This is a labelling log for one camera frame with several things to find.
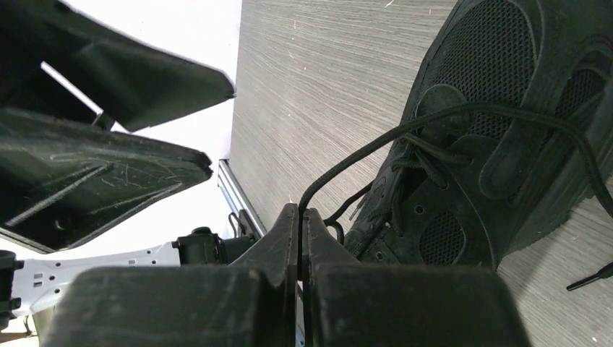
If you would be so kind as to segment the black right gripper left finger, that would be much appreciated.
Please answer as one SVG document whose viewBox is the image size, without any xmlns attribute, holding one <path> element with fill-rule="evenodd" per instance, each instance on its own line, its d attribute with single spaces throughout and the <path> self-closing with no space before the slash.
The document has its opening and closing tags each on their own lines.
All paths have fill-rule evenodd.
<svg viewBox="0 0 613 347">
<path fill-rule="evenodd" d="M 300 211 L 230 265 L 99 267 L 68 287 L 43 346 L 294 346 Z"/>
</svg>

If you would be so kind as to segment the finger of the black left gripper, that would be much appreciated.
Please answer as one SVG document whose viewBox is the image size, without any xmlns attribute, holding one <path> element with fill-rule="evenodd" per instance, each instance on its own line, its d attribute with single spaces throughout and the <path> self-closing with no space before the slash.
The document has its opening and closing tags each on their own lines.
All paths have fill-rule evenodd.
<svg viewBox="0 0 613 347">
<path fill-rule="evenodd" d="M 1 237 L 50 254 L 81 246 L 207 181 L 205 153 L 18 108 L 1 110 Z"/>
<path fill-rule="evenodd" d="M 98 105 L 101 125 L 134 132 L 235 96 L 227 75 L 145 46 L 60 1 L 1 3 L 1 104 L 92 123 L 95 114 L 42 70 Z"/>
</svg>

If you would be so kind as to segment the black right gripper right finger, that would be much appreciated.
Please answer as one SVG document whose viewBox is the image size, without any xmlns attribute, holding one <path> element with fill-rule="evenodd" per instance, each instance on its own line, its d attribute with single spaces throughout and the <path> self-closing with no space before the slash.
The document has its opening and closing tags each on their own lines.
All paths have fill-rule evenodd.
<svg viewBox="0 0 613 347">
<path fill-rule="evenodd" d="M 529 346 L 502 279 L 480 267 L 353 258 L 315 209 L 302 222 L 308 346 Z"/>
</svg>

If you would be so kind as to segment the black suede sneaker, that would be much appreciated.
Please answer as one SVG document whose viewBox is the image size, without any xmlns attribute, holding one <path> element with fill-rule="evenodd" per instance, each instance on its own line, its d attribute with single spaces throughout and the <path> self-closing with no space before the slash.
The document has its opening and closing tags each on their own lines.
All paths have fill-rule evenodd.
<svg viewBox="0 0 613 347">
<path fill-rule="evenodd" d="M 362 262 L 497 268 L 595 197 L 612 211 L 612 3 L 458 1 L 374 180 L 325 224 Z"/>
</svg>

